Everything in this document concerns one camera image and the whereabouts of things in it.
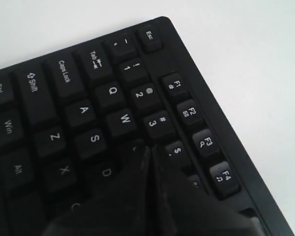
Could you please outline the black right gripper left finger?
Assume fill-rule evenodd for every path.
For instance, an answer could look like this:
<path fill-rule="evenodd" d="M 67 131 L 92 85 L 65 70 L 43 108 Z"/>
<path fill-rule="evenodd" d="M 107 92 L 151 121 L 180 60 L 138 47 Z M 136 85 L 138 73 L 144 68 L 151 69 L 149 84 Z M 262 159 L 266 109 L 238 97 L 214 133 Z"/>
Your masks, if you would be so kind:
<path fill-rule="evenodd" d="M 99 195 L 52 220 L 44 236 L 147 236 L 151 148 L 141 146 Z"/>

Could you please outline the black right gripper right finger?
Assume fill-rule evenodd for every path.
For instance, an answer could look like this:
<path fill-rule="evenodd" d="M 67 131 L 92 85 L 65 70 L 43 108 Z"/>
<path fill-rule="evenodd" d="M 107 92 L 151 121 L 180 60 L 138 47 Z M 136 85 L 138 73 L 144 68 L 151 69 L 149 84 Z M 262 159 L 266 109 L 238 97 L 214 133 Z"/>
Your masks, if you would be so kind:
<path fill-rule="evenodd" d="M 196 188 L 160 146 L 151 148 L 162 236 L 255 236 L 252 221 Z"/>

